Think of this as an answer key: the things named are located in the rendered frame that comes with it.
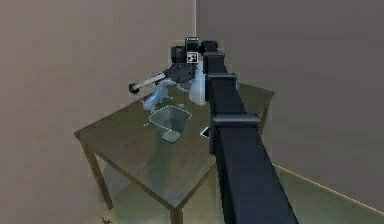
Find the clear glass bowl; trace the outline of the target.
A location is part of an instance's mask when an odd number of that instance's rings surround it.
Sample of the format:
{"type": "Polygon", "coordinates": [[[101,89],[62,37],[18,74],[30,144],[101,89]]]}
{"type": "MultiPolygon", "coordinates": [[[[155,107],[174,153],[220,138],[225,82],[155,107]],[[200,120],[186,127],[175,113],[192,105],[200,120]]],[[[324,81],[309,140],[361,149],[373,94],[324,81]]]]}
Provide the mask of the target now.
{"type": "Polygon", "coordinates": [[[175,143],[182,135],[192,114],[183,108],[167,105],[152,113],[148,121],[155,127],[161,138],[175,143]]]}

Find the brown wooden table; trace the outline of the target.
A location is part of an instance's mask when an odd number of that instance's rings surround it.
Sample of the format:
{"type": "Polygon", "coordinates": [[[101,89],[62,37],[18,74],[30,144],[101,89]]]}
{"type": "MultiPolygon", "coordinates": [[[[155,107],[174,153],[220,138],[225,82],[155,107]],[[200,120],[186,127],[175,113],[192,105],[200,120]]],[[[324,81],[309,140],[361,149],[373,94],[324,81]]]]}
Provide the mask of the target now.
{"type": "Polygon", "coordinates": [[[167,208],[167,224],[185,224],[183,207],[205,182],[215,167],[208,153],[208,139],[200,132],[209,125],[210,108],[189,101],[188,95],[175,88],[174,105],[192,114],[181,138],[169,143],[149,123],[150,113],[139,100],[78,130],[80,142],[106,208],[116,210],[98,161],[103,160],[133,183],[140,192],[167,208]]]}

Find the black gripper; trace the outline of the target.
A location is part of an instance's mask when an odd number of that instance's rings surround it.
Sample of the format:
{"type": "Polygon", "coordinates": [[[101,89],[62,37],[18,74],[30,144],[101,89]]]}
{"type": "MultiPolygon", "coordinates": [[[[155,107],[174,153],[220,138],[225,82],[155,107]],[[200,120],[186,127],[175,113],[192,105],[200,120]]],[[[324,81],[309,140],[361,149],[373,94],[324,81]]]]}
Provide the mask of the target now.
{"type": "Polygon", "coordinates": [[[142,87],[150,84],[157,84],[167,78],[177,83],[184,83],[195,78],[198,64],[198,53],[187,51],[185,46],[174,46],[171,48],[171,66],[164,71],[140,83],[131,83],[128,90],[132,94],[137,94],[142,87]]]}

